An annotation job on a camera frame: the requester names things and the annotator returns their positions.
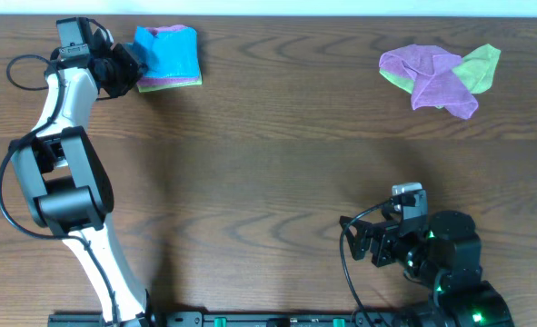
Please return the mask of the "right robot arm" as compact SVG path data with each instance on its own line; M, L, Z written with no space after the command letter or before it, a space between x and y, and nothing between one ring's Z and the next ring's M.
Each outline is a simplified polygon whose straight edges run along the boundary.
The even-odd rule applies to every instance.
M513 326L503 297L482 278L482 244L473 218L424 209L382 209L384 220L368 223L342 216L341 243L348 243L355 261L372 254L372 264L403 266L403 275L430 290L429 300L406 307L382 326Z

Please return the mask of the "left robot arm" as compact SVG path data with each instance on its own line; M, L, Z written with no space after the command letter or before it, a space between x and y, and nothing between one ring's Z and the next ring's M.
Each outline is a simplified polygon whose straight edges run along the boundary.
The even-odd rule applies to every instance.
M86 128L101 92L126 95L146 65L94 19L56 23L60 46L45 59L48 94L35 127L13 140L0 165L0 186L13 166L34 222L48 234L8 222L36 239L64 243L81 263L101 303L98 314L60 314L51 326L153 326L149 294L133 274L114 230L114 193Z

